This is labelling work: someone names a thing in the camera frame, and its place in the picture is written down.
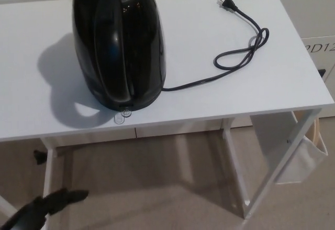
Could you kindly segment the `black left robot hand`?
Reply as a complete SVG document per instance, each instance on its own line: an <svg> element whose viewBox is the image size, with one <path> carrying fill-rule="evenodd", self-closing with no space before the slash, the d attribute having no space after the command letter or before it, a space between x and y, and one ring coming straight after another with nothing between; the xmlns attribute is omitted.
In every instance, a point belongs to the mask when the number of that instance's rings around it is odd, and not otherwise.
<svg viewBox="0 0 335 230"><path fill-rule="evenodd" d="M23 206L1 227L1 229L42 229L47 216L58 213L70 204L88 197L88 190L57 190L45 197L38 196Z"/></svg>

